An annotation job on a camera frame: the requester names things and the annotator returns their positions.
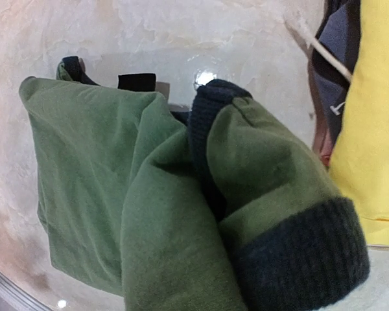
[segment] yellow fabric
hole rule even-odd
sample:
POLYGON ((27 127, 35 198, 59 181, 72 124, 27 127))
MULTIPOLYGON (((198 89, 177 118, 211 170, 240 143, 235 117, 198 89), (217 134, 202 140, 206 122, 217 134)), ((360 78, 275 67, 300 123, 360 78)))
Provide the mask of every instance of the yellow fabric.
POLYGON ((359 59, 330 174, 354 200, 368 244, 389 246, 389 0, 361 1, 359 59))

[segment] clothing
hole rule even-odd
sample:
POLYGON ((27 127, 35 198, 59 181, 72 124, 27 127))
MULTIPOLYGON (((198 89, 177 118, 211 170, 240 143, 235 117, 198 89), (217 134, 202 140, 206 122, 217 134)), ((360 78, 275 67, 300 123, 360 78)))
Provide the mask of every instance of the clothing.
POLYGON ((369 244, 389 246, 389 1, 361 2, 359 59, 331 177, 354 202, 369 244))
POLYGON ((52 264, 127 310, 311 310, 368 277, 351 201, 247 91, 199 87, 187 126, 159 93, 31 77, 20 96, 52 264))
MULTIPOLYGON (((329 1, 327 13, 318 39, 353 72, 359 54, 360 0, 329 1)), ((324 157, 327 158, 342 129, 342 114, 349 83, 317 50, 312 54, 312 67, 331 140, 331 144, 324 146, 324 157)))

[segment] navy garment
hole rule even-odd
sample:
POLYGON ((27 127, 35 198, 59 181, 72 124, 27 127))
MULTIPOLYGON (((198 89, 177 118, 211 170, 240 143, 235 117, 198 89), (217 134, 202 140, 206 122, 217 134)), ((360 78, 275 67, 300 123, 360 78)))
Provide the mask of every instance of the navy garment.
MULTIPOLYGON (((360 45, 360 0, 330 1, 318 39, 331 54, 353 72, 360 45)), ((342 115, 349 82, 316 50, 312 54, 312 66, 334 145, 342 129, 342 115)))

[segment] marble surface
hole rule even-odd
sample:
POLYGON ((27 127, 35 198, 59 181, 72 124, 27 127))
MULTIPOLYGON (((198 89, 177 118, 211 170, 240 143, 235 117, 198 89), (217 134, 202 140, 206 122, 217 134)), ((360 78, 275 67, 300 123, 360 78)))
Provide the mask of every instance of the marble surface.
MULTIPOLYGON (((78 55, 105 86, 154 72, 169 102, 189 106, 203 72, 245 87, 308 145, 314 107, 309 50, 287 30, 286 7, 315 32, 323 0, 0 1, 0 271, 53 310, 123 310, 123 299, 53 269, 37 216, 36 162, 20 82, 52 78, 78 55)), ((371 252, 370 280, 331 310, 389 310, 389 253, 371 252)))

